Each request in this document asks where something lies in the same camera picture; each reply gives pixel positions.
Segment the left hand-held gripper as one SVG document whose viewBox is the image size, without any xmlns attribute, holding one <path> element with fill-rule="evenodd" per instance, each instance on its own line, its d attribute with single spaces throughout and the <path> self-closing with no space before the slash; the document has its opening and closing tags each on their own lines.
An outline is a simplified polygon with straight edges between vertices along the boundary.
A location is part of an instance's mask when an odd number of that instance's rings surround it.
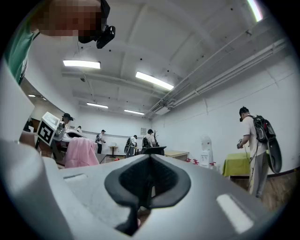
<svg viewBox="0 0 300 240">
<path fill-rule="evenodd" d="M 64 117 L 58 118 L 46 112 L 39 123 L 35 136 L 35 148 L 39 148 L 40 142 L 45 143 L 46 146 L 51 147 L 52 143 L 59 143 L 61 146 L 67 146 L 68 141 L 73 138 L 83 137 L 86 138 L 82 133 L 76 130 L 67 130 Z"/>
</svg>

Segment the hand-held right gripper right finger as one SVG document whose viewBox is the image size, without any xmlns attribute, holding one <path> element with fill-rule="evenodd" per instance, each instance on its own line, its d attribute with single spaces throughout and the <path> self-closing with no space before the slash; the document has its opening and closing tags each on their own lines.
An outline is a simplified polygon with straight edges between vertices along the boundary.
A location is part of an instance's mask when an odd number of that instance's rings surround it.
<svg viewBox="0 0 300 240">
<path fill-rule="evenodd" d="M 160 155 L 150 159 L 156 195 L 135 240 L 252 240 L 263 204 L 214 170 Z"/>
</svg>

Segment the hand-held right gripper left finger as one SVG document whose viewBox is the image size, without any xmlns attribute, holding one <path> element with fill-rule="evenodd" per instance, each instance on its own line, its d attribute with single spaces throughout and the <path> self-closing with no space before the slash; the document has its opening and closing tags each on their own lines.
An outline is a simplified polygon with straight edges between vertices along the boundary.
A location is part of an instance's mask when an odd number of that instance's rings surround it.
<svg viewBox="0 0 300 240">
<path fill-rule="evenodd" d="M 138 227 L 147 189 L 149 155 L 59 170 L 75 240 L 152 240 L 150 222 Z"/>
</svg>

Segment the pink clothes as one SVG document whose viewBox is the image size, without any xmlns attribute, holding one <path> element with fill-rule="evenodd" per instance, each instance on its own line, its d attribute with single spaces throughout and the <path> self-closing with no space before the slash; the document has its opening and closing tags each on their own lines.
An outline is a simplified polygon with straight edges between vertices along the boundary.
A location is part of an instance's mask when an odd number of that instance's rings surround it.
<svg viewBox="0 0 300 240">
<path fill-rule="evenodd" d="M 96 157 L 98 145 L 91 139 L 74 137 L 70 140 L 64 157 L 65 168 L 99 165 Z"/>
</svg>

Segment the dark grey blurry object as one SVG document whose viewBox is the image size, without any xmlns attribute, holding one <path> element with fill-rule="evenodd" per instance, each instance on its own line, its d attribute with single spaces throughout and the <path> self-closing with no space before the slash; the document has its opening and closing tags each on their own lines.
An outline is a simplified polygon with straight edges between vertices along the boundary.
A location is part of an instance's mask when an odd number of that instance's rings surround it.
<svg viewBox="0 0 300 240">
<path fill-rule="evenodd" d="M 148 148 L 142 148 L 141 150 L 141 154 L 157 154 L 157 155 L 165 155 L 165 151 L 164 149 L 166 148 L 166 146 L 159 146 L 159 147 L 148 147 Z"/>
</svg>

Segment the light wooden table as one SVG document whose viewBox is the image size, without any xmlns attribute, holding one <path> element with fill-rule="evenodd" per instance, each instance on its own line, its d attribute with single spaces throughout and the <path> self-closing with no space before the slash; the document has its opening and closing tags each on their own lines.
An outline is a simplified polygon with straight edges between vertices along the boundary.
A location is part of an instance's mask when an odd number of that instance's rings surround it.
<svg viewBox="0 0 300 240">
<path fill-rule="evenodd" d="M 189 152 L 176 151 L 176 150 L 167 150 L 167 151 L 165 151 L 165 156 L 185 161 L 186 159 L 189 158 Z"/>
</svg>

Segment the white water dispenser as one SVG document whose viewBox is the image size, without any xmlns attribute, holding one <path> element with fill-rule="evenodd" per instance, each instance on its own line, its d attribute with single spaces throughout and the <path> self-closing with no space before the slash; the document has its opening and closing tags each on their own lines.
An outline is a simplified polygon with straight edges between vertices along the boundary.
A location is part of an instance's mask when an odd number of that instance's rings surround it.
<svg viewBox="0 0 300 240">
<path fill-rule="evenodd" d="M 200 165 L 206 168 L 210 168 L 212 161 L 212 147 L 211 139 L 208 135 L 201 136 L 202 151 L 200 155 Z"/>
</svg>

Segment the yellow-green cloth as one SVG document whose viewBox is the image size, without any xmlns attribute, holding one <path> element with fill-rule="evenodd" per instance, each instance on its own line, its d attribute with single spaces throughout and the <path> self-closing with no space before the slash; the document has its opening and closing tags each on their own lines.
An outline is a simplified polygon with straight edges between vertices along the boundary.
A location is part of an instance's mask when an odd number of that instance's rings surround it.
<svg viewBox="0 0 300 240">
<path fill-rule="evenodd" d="M 222 169 L 222 175 L 246 176 L 250 173 L 250 153 L 233 153 L 228 154 Z"/>
</svg>

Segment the white ceiling air conditioner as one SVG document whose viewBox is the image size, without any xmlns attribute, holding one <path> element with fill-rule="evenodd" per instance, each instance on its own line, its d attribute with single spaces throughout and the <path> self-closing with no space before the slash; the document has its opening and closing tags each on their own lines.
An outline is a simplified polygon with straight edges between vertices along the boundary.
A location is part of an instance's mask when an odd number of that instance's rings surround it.
<svg viewBox="0 0 300 240">
<path fill-rule="evenodd" d="M 164 114 L 170 112 L 170 110 L 171 110 L 170 108 L 164 106 L 164 107 L 161 107 L 158 110 L 156 110 L 155 114 L 157 114 L 157 115 L 164 115 Z"/>
</svg>

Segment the black oval cushion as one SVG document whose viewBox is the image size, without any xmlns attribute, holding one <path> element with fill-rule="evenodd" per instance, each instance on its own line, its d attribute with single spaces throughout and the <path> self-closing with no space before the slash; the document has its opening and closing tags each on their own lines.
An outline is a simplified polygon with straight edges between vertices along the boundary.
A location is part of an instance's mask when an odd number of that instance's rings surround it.
<svg viewBox="0 0 300 240">
<path fill-rule="evenodd" d="M 273 173 L 280 173 L 282 168 L 282 156 L 280 146 L 277 139 L 274 137 L 268 141 L 268 151 L 269 151 L 269 167 Z"/>
</svg>

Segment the person's green shirt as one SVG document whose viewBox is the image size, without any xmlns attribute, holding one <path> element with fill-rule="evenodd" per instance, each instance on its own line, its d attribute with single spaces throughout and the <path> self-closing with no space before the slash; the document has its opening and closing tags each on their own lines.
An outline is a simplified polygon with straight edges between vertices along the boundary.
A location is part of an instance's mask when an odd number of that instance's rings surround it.
<svg viewBox="0 0 300 240">
<path fill-rule="evenodd" d="M 33 20 L 24 21 L 13 33 L 4 51 L 6 64 L 19 85 L 25 75 L 28 65 L 28 52 L 36 29 Z"/>
</svg>

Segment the white ceiling pipes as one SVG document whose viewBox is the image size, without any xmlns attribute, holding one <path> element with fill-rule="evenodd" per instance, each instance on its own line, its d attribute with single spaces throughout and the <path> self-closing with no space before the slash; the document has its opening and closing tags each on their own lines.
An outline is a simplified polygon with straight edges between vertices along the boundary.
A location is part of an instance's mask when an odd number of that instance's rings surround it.
<svg viewBox="0 0 300 240">
<path fill-rule="evenodd" d="M 202 84 L 198 88 L 194 89 L 187 95 L 183 96 L 177 101 L 172 101 L 169 105 L 166 105 L 167 108 L 175 108 L 184 102 L 199 96 L 202 93 L 211 90 L 230 79 L 234 78 L 235 76 L 243 73 L 244 71 L 248 70 L 249 68 L 255 66 L 256 64 L 262 62 L 263 60 L 269 58 L 270 56 L 276 54 L 277 52 L 283 50 L 287 47 L 288 41 L 286 38 L 282 38 L 271 45 L 265 47 L 264 49 L 260 50 L 259 52 L 255 53 L 254 55 L 248 57 L 247 59 L 243 60 L 239 64 L 235 65 L 234 67 L 224 71 L 223 73 L 217 75 L 216 77 L 212 78 L 211 80 L 207 81 L 206 83 Z"/>
</svg>

